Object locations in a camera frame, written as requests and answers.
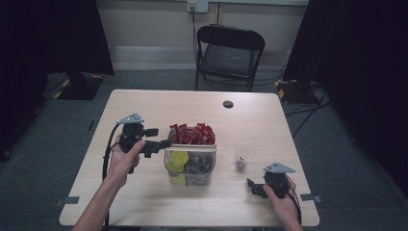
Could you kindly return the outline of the pile of dark tea bags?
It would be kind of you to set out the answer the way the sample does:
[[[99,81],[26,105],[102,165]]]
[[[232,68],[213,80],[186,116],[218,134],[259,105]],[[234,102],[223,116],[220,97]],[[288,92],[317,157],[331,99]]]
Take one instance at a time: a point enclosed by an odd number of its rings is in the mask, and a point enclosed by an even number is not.
[[[190,157],[185,166],[185,172],[190,174],[204,174],[215,167],[215,158],[210,154]]]

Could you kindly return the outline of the black folding chair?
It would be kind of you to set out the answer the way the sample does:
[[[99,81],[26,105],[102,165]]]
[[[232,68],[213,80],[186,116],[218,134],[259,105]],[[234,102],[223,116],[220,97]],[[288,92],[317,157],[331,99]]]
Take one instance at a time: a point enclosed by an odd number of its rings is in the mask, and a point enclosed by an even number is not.
[[[246,82],[252,91],[265,40],[257,32],[218,24],[202,26],[196,33],[195,88],[207,75]]]

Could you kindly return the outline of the clear divided storage box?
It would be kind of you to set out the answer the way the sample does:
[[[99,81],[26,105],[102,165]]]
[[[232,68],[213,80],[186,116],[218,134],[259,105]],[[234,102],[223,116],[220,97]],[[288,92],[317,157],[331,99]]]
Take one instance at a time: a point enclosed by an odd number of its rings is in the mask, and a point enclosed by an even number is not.
[[[205,123],[173,124],[167,138],[172,141],[164,156],[170,182],[177,186],[209,185],[217,155],[213,128]]]

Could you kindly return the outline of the pile of red packets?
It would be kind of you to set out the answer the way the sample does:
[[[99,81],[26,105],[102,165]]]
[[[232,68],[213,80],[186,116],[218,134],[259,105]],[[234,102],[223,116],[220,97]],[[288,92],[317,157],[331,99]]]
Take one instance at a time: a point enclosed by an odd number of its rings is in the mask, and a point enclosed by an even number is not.
[[[177,144],[213,145],[216,143],[216,134],[210,125],[197,123],[191,127],[177,123],[169,126],[169,137]]]

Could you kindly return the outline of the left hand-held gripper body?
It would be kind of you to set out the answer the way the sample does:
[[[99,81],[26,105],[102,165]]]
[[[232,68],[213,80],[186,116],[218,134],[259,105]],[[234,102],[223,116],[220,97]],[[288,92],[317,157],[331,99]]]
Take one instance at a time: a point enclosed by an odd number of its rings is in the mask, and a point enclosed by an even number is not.
[[[139,114],[128,115],[116,122],[117,125],[122,125],[119,145],[123,152],[127,153],[136,142],[144,137],[143,123],[144,119]]]

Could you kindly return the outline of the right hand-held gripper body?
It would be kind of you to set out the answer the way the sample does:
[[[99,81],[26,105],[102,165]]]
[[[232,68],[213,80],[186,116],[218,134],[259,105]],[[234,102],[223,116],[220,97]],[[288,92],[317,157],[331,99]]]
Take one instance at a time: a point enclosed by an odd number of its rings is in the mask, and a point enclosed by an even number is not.
[[[294,172],[294,169],[280,163],[272,163],[265,167],[264,171],[266,172],[264,175],[266,183],[273,189],[278,198],[284,198],[290,189],[287,174]]]

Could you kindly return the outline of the black curtain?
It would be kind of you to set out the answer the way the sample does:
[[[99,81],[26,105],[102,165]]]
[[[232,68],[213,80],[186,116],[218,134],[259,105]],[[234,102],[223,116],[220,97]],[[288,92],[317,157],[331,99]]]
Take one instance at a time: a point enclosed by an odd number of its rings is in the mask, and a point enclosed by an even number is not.
[[[309,0],[284,78],[327,85],[358,142],[408,195],[408,0]]]
[[[96,0],[0,0],[0,161],[68,72],[114,74]]]

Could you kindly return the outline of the yellow lemon slice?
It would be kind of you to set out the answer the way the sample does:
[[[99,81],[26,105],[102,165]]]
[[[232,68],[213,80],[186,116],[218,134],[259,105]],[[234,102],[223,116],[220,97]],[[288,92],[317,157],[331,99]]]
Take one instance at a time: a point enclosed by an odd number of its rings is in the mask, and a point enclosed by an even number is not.
[[[172,175],[170,177],[170,181],[171,181],[172,184],[178,185],[178,186],[186,186],[187,185],[187,179],[182,174]]]
[[[173,151],[171,153],[171,162],[176,166],[183,166],[189,158],[190,156],[187,151]]]
[[[168,162],[166,164],[166,168],[168,171],[175,172],[175,173],[180,173],[184,171],[184,166],[177,166],[173,162]]]

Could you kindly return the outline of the black yellow-taped stand base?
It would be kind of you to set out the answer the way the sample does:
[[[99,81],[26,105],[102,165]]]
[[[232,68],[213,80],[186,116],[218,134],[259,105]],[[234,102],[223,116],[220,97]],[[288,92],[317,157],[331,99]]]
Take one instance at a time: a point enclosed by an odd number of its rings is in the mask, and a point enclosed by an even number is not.
[[[318,102],[309,84],[297,80],[274,82],[282,102],[290,104],[316,104]]]

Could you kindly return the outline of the person's right hand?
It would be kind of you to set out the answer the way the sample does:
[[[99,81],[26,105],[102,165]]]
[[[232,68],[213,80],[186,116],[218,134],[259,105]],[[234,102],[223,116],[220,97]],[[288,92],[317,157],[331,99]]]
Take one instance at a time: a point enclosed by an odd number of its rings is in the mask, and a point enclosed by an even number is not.
[[[290,189],[288,194],[282,199],[276,196],[270,186],[264,185],[263,189],[268,195],[268,198],[271,201],[271,206],[279,219],[283,217],[293,217],[297,218],[298,220],[297,209],[295,205],[295,183],[289,176],[287,176],[287,179],[290,184]]]

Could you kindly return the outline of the person's left hand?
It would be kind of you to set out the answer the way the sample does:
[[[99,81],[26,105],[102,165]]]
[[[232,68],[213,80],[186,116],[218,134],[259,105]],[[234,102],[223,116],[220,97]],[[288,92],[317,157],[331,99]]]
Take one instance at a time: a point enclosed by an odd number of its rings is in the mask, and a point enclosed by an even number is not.
[[[139,164],[140,152],[144,146],[145,141],[138,141],[128,152],[122,151],[119,144],[113,146],[107,176],[108,182],[113,187],[120,189],[126,184],[128,172]]]

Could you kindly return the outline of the white wall socket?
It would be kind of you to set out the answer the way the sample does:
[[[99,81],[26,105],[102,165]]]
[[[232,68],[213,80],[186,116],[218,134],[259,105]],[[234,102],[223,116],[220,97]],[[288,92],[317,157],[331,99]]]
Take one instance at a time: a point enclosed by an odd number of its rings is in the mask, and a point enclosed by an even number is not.
[[[189,13],[207,13],[209,11],[209,2],[207,0],[188,0],[187,11]]]

